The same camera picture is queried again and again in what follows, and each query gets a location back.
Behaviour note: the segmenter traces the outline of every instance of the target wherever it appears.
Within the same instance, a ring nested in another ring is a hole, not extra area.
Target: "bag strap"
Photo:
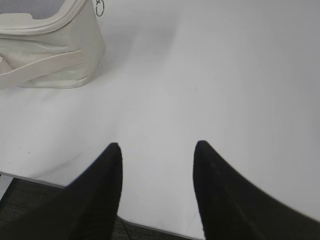
[[[86,63],[83,51],[77,50],[50,56],[0,74],[0,89],[19,86],[55,71]]]

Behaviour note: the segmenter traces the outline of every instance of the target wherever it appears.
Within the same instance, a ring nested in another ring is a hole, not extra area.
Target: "metal ring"
[[[102,13],[98,12],[98,5],[102,2]],[[104,0],[95,0],[95,13],[98,17],[101,17],[105,12],[105,1]]]

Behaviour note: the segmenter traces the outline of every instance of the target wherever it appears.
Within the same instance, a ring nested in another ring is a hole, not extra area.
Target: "white backdrop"
[[[109,0],[95,80],[0,90],[0,171],[67,185],[118,142],[118,214],[203,238],[192,167],[207,140],[319,220],[319,10],[318,0]]]

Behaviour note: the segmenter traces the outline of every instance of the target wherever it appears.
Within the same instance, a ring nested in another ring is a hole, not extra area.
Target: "dark carpet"
[[[0,202],[0,227],[36,208],[61,191],[60,188],[14,179]],[[146,229],[117,219],[113,240],[184,240],[185,238]]]

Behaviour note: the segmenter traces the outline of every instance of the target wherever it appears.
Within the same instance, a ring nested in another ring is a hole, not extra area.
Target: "white bag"
[[[104,52],[92,0],[0,0],[0,88],[83,86]]]

